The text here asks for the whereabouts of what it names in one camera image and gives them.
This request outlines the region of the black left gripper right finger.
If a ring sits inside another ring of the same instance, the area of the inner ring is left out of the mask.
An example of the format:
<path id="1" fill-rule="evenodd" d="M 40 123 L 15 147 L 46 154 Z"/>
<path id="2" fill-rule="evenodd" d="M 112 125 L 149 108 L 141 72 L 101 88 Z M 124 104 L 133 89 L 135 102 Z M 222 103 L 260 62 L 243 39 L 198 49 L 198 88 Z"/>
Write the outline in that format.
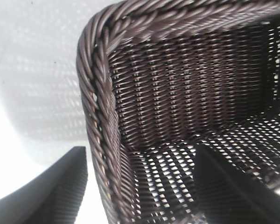
<path id="1" fill-rule="evenodd" d="M 280 195 L 222 154 L 197 145 L 194 164 L 197 198 L 209 224 L 280 224 Z"/>

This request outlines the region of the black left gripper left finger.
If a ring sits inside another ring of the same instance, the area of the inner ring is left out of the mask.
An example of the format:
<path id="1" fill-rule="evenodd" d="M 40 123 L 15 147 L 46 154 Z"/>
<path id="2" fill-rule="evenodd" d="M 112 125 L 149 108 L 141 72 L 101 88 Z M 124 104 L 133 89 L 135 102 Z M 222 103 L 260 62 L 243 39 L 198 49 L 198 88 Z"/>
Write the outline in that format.
<path id="1" fill-rule="evenodd" d="M 0 224 L 73 224 L 87 180 L 86 148 L 73 147 L 35 179 L 0 199 Z"/>

